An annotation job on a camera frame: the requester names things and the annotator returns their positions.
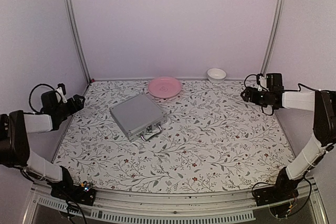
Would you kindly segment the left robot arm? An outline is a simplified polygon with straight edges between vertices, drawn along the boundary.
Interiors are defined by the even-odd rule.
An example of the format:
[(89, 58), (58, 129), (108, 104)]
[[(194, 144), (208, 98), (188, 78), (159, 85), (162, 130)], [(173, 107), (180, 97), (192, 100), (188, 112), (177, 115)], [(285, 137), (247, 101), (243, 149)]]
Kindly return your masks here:
[(41, 95), (42, 108), (33, 114), (22, 110), (1, 114), (1, 165), (17, 168), (28, 175), (44, 179), (67, 200), (78, 195), (69, 171), (35, 153), (29, 146), (28, 135), (56, 131), (71, 115), (83, 109), (85, 97), (67, 99), (62, 88)]

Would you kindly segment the aluminium poker case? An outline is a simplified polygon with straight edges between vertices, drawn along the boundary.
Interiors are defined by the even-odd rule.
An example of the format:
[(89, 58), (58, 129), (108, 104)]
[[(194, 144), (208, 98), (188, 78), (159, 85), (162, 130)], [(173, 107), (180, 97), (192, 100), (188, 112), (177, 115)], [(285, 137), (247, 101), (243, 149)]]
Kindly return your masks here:
[(130, 142), (150, 141), (163, 132), (167, 122), (167, 113), (145, 93), (111, 107), (110, 112)]

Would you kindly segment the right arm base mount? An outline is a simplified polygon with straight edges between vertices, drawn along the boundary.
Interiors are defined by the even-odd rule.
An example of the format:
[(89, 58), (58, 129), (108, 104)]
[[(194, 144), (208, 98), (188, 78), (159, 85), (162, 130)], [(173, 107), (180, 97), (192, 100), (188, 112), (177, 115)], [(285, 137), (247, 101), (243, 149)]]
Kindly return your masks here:
[(257, 206), (294, 199), (299, 196), (297, 187), (301, 181), (302, 179), (291, 180), (290, 182), (279, 182), (275, 185), (268, 184), (268, 187), (255, 188), (256, 185), (266, 184), (264, 182), (258, 182), (253, 186), (251, 194)]

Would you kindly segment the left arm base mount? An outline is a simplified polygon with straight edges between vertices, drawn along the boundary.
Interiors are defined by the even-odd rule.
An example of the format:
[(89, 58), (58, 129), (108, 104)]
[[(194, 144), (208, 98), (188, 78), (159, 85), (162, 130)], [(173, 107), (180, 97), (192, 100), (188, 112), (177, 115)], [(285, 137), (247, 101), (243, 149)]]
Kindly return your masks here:
[(66, 185), (65, 182), (52, 183), (51, 196), (78, 204), (93, 206), (97, 191), (92, 182), (84, 181), (79, 185)]

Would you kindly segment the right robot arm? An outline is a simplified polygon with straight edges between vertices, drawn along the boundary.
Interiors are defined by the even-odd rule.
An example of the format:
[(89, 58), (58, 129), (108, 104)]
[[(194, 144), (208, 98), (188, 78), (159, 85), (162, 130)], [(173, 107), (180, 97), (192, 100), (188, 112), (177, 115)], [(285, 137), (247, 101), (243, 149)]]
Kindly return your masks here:
[(244, 84), (240, 94), (248, 103), (275, 111), (287, 136), (299, 137), (302, 149), (283, 168), (271, 190), (276, 201), (284, 200), (335, 146), (335, 91), (314, 89), (302, 83), (286, 89), (280, 73), (255, 74), (254, 86)]

